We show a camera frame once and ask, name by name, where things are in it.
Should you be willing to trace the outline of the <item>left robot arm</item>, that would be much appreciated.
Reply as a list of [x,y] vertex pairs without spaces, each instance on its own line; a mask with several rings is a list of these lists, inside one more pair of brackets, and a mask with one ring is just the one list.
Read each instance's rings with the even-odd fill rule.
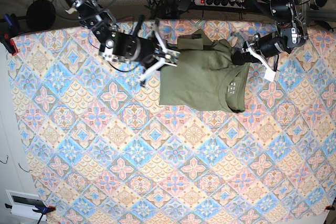
[[261,36],[256,33],[252,40],[246,41],[243,47],[232,55],[235,65],[259,63],[266,67],[264,78],[274,81],[279,56],[303,46],[307,39],[307,27],[302,21],[302,15],[297,11],[298,0],[269,0],[269,7],[265,7],[257,0],[253,4],[267,17],[276,22],[277,30]]

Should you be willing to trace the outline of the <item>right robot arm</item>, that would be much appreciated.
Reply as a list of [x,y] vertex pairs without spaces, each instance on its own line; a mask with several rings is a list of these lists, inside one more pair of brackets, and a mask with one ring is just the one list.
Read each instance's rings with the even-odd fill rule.
[[115,62],[133,63],[143,67],[140,84],[145,85],[147,78],[155,71],[167,67],[176,67],[180,52],[171,48],[162,38],[159,31],[159,19],[152,25],[148,38],[139,37],[145,17],[139,16],[133,32],[122,32],[117,25],[110,7],[116,0],[112,0],[106,7],[98,4],[98,0],[64,0],[68,5],[68,14],[77,13],[77,22],[89,29],[100,43],[99,56],[112,65]]

